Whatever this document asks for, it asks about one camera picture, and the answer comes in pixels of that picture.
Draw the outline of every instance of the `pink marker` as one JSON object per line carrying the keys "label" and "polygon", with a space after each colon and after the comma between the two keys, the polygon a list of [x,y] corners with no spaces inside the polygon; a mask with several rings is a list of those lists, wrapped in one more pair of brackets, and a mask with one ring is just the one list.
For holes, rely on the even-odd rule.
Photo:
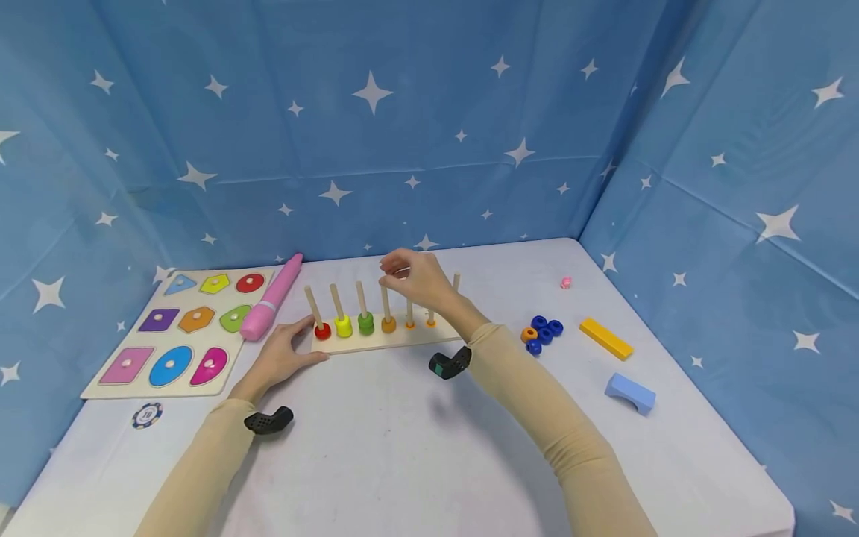
{"label": "pink marker", "polygon": [[257,341],[263,337],[271,325],[274,323],[274,317],[283,304],[283,299],[292,287],[292,283],[298,277],[298,272],[302,269],[302,259],[304,256],[300,253],[292,256],[283,269],[275,276],[269,288],[265,290],[262,300],[254,306],[241,323],[239,333],[241,337],[248,341]]}

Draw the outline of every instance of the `beige sleeve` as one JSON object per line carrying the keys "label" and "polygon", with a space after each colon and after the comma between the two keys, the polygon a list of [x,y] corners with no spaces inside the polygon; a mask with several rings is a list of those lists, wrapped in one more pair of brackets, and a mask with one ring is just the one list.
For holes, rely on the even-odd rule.
{"label": "beige sleeve", "polygon": [[656,535],[612,446],[505,326],[472,336],[477,383],[527,431],[555,471],[575,537]]}
{"label": "beige sleeve", "polygon": [[249,402],[227,399],[210,412],[143,517],[135,537],[202,537],[251,447]]}

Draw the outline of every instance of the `purple square piece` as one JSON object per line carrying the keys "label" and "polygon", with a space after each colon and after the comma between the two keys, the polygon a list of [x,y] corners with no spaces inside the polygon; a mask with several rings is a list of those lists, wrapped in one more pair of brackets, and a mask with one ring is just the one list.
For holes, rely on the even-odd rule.
{"label": "purple square piece", "polygon": [[173,323],[173,319],[179,314],[179,310],[175,309],[153,309],[149,312],[149,316],[137,329],[138,332],[164,332]]}

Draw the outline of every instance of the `left hand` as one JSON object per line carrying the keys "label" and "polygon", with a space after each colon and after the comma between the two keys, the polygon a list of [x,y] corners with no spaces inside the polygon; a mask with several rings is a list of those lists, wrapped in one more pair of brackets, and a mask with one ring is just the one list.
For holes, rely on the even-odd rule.
{"label": "left hand", "polygon": [[328,355],[324,352],[298,354],[292,348],[292,339],[313,323],[314,317],[308,315],[292,324],[275,326],[259,352],[257,361],[235,385],[230,398],[247,400],[256,405],[270,387],[290,378],[298,369],[325,362]]}

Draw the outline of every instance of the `tabletop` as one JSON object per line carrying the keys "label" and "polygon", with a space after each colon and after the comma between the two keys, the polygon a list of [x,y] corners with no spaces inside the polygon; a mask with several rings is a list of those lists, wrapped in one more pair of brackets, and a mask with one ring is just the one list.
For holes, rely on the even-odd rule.
{"label": "tabletop", "polygon": [[[570,239],[435,252],[460,292],[518,333],[537,314],[564,334],[540,362],[614,447],[659,535],[792,535],[793,509],[682,369]],[[307,314],[301,291],[337,283],[346,312],[381,311],[378,257],[306,263],[277,315]],[[569,290],[561,279],[572,277]],[[392,309],[405,299],[391,295]],[[621,362],[577,327],[593,317],[635,347]],[[131,536],[206,413],[259,353],[246,343],[224,394],[157,400],[156,424],[131,416],[150,400],[91,400],[58,446],[3,537]],[[309,340],[299,350],[309,349]],[[295,422],[260,438],[228,491],[212,535],[415,537],[565,535],[560,487],[522,428],[468,374],[443,381],[427,368],[462,342],[337,355],[302,371],[261,403],[292,408]],[[604,395],[619,372],[656,392],[644,417]]]}

